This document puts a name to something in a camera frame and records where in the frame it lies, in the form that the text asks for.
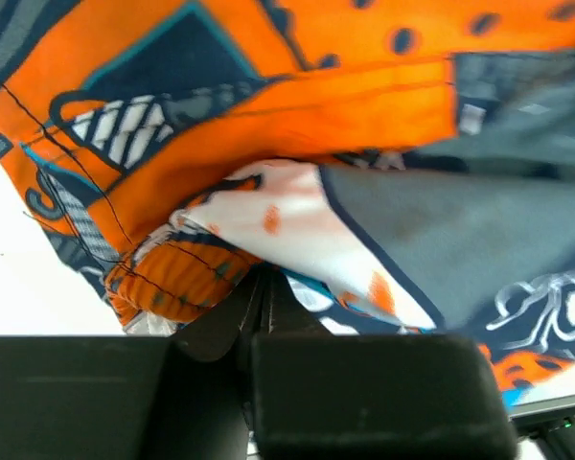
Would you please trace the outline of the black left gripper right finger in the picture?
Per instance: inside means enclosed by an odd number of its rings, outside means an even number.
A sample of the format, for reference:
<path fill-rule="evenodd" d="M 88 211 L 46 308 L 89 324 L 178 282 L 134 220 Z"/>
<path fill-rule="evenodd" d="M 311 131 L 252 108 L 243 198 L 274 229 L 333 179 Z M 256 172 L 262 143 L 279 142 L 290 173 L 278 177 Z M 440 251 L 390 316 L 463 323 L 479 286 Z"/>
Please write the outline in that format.
<path fill-rule="evenodd" d="M 252 342 L 264 459 L 512 459 L 491 366 L 452 334 L 333 335 L 272 273 Z"/>

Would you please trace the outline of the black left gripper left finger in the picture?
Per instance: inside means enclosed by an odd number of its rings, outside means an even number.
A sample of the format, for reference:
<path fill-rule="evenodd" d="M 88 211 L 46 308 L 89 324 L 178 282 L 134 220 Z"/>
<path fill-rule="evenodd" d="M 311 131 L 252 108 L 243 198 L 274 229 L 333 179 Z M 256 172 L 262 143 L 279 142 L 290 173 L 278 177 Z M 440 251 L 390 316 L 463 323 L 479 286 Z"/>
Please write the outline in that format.
<path fill-rule="evenodd" d="M 0 336 L 0 459 L 243 459 L 252 272 L 171 337 Z"/>

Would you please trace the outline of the colourful patterned shorts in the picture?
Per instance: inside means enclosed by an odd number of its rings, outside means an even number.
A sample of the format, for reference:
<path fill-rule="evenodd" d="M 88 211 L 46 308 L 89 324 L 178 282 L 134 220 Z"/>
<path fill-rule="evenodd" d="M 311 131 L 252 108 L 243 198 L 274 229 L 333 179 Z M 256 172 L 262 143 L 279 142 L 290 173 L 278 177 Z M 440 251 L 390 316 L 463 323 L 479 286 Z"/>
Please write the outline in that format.
<path fill-rule="evenodd" d="M 0 165 L 129 334 L 270 265 L 575 392 L 575 1 L 0 1 Z"/>

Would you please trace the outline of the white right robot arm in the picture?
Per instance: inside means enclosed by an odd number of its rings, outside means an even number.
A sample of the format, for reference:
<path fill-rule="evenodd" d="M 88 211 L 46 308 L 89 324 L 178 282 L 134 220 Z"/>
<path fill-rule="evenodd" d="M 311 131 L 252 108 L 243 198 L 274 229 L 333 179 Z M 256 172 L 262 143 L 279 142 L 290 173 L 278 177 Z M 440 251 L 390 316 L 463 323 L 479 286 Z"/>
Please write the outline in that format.
<path fill-rule="evenodd" d="M 534 441 L 544 459 L 575 459 L 575 395 L 512 407 L 517 433 Z"/>

